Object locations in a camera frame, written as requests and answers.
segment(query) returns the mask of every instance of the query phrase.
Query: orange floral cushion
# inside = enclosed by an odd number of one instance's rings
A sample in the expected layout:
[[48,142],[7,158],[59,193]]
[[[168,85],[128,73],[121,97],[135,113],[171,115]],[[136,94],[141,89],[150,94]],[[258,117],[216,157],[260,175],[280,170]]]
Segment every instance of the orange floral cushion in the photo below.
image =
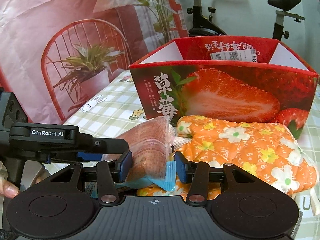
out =
[[[286,194],[311,189],[318,182],[316,165],[299,147],[290,131],[282,124],[235,123],[191,115],[177,123],[180,137],[192,140],[179,149],[189,160],[222,167],[233,163]],[[140,189],[138,195],[182,195],[190,185],[177,178],[172,192],[159,187]],[[220,193],[213,183],[208,199]]]

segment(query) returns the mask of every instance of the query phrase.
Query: round black pad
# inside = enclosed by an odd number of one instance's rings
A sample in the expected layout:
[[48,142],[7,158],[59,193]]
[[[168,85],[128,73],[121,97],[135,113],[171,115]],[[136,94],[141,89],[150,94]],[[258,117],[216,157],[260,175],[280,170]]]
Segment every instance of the round black pad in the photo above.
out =
[[63,198],[43,196],[31,202],[29,210],[39,217],[53,217],[62,213],[67,207]]
[[252,217],[267,217],[272,215],[276,209],[276,204],[265,197],[249,196],[240,200],[240,210]]
[[244,239],[274,239],[291,234],[299,209],[290,197],[273,192],[223,192],[212,203],[212,216],[225,231]]
[[47,194],[26,190],[13,198],[7,208],[12,231],[30,239],[70,236],[85,227],[93,216],[92,200],[79,190]]

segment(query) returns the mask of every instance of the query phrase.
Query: fingernail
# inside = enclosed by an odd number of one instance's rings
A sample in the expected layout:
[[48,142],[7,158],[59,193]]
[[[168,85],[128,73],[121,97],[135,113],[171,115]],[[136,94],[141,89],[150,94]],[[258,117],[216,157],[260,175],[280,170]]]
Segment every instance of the fingernail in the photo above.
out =
[[18,193],[19,193],[19,189],[15,186],[9,186],[7,187],[7,189],[5,190],[5,195],[8,197],[15,197]]

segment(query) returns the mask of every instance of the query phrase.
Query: flower print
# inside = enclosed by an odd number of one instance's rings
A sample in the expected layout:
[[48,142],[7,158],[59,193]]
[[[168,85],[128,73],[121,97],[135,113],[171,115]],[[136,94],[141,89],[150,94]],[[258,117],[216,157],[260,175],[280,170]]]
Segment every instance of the flower print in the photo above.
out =
[[204,117],[204,116],[197,115],[197,116],[195,116],[195,119],[196,119],[196,120],[204,120],[205,117]]
[[248,124],[247,122],[243,122],[240,126],[243,127],[243,128],[251,127],[251,125]]
[[270,135],[270,134],[273,134],[273,132],[270,131],[269,129],[262,129],[262,130],[260,131],[260,134],[261,134],[261,135]]
[[202,145],[197,146],[198,149],[205,151],[210,150],[214,151],[214,146],[212,142],[202,141]]
[[314,161],[311,158],[309,158],[309,156],[306,155],[301,150],[301,148],[299,147],[299,145],[296,141],[292,142],[292,141],[289,141],[286,138],[282,137],[280,139],[280,142],[293,150],[290,152],[290,154],[287,158],[287,160],[289,161],[290,164],[292,164],[294,166],[299,166],[302,163],[303,159],[305,159],[305,161],[307,162],[307,164],[310,167],[315,166]]
[[140,116],[144,113],[143,109],[134,110],[132,116]]
[[283,127],[280,127],[279,125],[277,125],[276,127],[276,130],[278,130],[279,132],[284,132],[285,129]]
[[209,162],[210,167],[212,168],[222,168],[223,164],[218,163],[217,161],[210,161]]
[[219,138],[227,138],[230,143],[238,143],[241,140],[247,141],[250,138],[250,135],[245,133],[246,129],[241,126],[236,128],[225,127],[223,131],[224,133],[219,134]]
[[213,122],[210,122],[210,123],[208,123],[205,127],[204,127],[204,129],[206,129],[206,130],[212,130],[212,129],[214,129],[214,128],[216,128],[214,125],[213,125]]
[[147,196],[148,192],[146,190],[139,191],[139,196]]
[[121,80],[119,80],[119,82],[124,82],[124,81],[126,81],[126,80],[128,80],[128,82],[129,82],[130,80],[133,81],[133,79],[132,79],[131,76],[124,76]]
[[286,194],[290,189],[293,191],[297,190],[300,184],[298,181],[293,180],[292,174],[290,165],[285,165],[283,169],[274,167],[271,171],[271,176],[277,179],[277,181],[271,185]]
[[177,195],[181,195],[183,193],[183,188],[180,188],[176,185],[174,188],[174,191],[157,191],[155,193],[153,193],[153,196],[177,196]]
[[191,122],[185,122],[181,121],[178,124],[178,134],[191,134],[191,130],[189,126],[191,125]]
[[255,164],[250,164],[249,162],[245,162],[242,166],[242,169],[245,171],[251,173],[253,176],[257,176],[257,165]]
[[261,149],[260,152],[262,153],[261,159],[266,163],[274,163],[275,160],[279,158],[272,148],[269,148],[268,150]]

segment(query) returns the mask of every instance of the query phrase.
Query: red cardboard box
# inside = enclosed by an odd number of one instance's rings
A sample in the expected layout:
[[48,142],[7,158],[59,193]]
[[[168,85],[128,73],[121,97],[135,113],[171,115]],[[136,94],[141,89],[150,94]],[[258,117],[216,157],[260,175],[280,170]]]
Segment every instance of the red cardboard box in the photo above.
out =
[[266,38],[179,38],[130,66],[148,119],[203,115],[233,122],[280,122],[298,138],[317,74],[284,43]]

